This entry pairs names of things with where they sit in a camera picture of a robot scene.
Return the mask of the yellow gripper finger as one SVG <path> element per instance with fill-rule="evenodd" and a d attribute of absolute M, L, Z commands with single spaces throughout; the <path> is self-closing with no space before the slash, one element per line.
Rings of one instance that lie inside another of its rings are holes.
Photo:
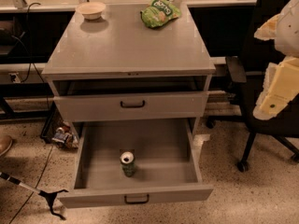
<path fill-rule="evenodd" d="M 268 64 L 263 81 L 263 91 L 253 109 L 253 116 L 260 120 L 276 117 L 298 93 L 298 58 L 287 56 L 279 64 Z"/>
<path fill-rule="evenodd" d="M 275 15 L 259 27 L 254 37 L 263 41 L 274 40 L 277 37 L 277 22 L 279 15 Z"/>

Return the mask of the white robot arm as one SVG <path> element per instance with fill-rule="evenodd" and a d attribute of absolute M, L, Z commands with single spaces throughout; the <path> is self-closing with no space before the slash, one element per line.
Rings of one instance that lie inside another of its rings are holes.
<path fill-rule="evenodd" d="M 259 27 L 255 38 L 274 40 L 275 49 L 285 55 L 265 71 L 263 91 L 253 109 L 260 120 L 276 117 L 299 93 L 299 0 L 291 0 L 280 13 Z"/>

